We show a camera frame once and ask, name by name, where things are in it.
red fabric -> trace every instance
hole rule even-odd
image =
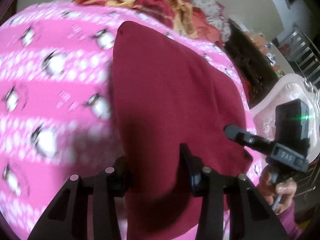
[[[100,5],[100,6],[105,6],[106,5],[106,1],[103,0],[96,0],[96,1],[88,1],[88,0],[78,0],[77,1],[78,4],[84,4],[84,5]]]
[[[132,172],[127,239],[173,239],[198,223],[202,201],[189,193],[180,143],[222,174],[245,173],[252,162],[223,133],[227,124],[245,128],[239,92],[203,57],[134,22],[118,29],[112,72],[116,120]]]
[[[134,6],[139,5],[145,9],[142,10],[138,7],[135,8],[137,11],[146,13],[173,29],[175,13],[166,0],[135,0],[133,4]]]
[[[207,22],[206,15],[201,9],[197,7],[193,8],[192,22],[197,31],[199,39],[211,41],[218,47],[223,47],[223,41],[220,32],[216,27]]]

black bracket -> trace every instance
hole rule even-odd
[[[278,174],[274,176],[273,184],[286,181],[297,172],[308,171],[309,163],[306,157],[279,142],[270,142],[236,125],[227,125],[224,133],[228,139],[267,156],[266,162],[275,166],[274,169],[278,171]]]
[[[124,157],[96,176],[72,175],[50,202],[28,240],[87,240],[88,196],[93,195],[95,240],[121,240],[114,197],[123,197],[130,182]]]
[[[223,239],[223,196],[230,208],[230,240],[288,240],[282,224],[245,174],[224,176],[204,166],[187,144],[180,159],[189,171],[191,192],[203,197],[196,240]]]

pink sleeve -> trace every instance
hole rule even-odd
[[[291,206],[286,211],[278,215],[278,218],[287,232],[290,240],[296,240],[302,233],[301,229],[298,228],[294,221],[294,206],[295,203],[292,201]]]

metal railing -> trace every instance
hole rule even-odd
[[[307,173],[299,173],[293,177],[298,184],[295,196],[304,195],[305,200],[308,197],[308,193],[316,189],[316,181],[320,174],[320,155],[312,163],[313,165],[310,166]]]
[[[284,57],[293,70],[304,76],[312,85],[320,88],[320,51],[303,33],[298,25],[293,25],[292,34],[288,35],[280,46],[286,49]]]

screw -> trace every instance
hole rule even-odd
[[[204,166],[204,167],[202,168],[202,171],[203,171],[204,173],[210,173],[210,172],[211,172],[211,168],[209,168],[209,167],[207,167],[207,166]]]
[[[79,176],[77,174],[73,174],[71,177],[70,177],[70,180],[72,181],[76,181],[77,179],[79,179]]]
[[[239,174],[238,178],[241,179],[241,180],[246,180],[247,176],[245,174]]]
[[[115,171],[115,169],[113,167],[108,167],[104,170],[106,173],[111,174]]]

